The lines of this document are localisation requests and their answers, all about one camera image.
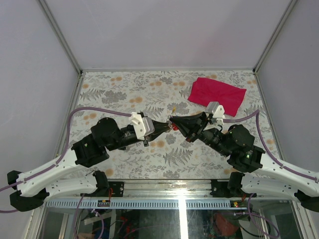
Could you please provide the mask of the metal key organiser with rings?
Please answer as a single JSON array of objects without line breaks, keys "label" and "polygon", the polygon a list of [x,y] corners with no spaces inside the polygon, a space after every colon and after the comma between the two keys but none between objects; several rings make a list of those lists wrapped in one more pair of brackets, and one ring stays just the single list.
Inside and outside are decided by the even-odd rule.
[{"label": "metal key organiser with rings", "polygon": [[178,127],[176,126],[175,123],[173,123],[173,122],[171,121],[171,118],[172,118],[173,116],[176,116],[176,107],[175,107],[175,106],[172,108],[172,111],[171,111],[170,114],[168,115],[168,117],[167,117],[167,122],[168,122],[168,126],[169,126],[169,128],[170,128],[171,130],[177,131],[177,130],[178,130]]}]

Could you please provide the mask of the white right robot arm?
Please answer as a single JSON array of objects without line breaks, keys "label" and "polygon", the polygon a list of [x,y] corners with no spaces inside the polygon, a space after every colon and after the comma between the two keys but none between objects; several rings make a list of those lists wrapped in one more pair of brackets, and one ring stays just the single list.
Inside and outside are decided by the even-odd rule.
[{"label": "white right robot arm", "polygon": [[276,159],[266,147],[255,146],[254,136],[243,125],[234,124],[226,133],[215,127],[207,129],[207,125],[214,121],[205,112],[187,117],[171,116],[169,120],[186,141],[202,141],[227,157],[227,163],[236,169],[235,173],[231,173],[226,193],[222,196],[278,196],[318,212],[318,172]]}]

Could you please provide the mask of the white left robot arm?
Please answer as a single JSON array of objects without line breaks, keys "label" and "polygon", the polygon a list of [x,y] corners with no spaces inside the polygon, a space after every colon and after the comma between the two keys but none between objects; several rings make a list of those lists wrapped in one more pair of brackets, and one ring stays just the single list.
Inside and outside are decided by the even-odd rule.
[{"label": "white left robot arm", "polygon": [[82,178],[66,179],[72,172],[90,168],[109,158],[108,152],[125,150],[142,142],[148,144],[169,130],[167,122],[158,122],[137,114],[130,117],[131,124],[119,128],[112,118],[103,118],[91,127],[91,133],[44,165],[29,172],[11,171],[7,181],[14,192],[11,206],[27,212],[56,198],[80,194],[86,197],[109,197],[111,188],[104,172],[96,170]]}]

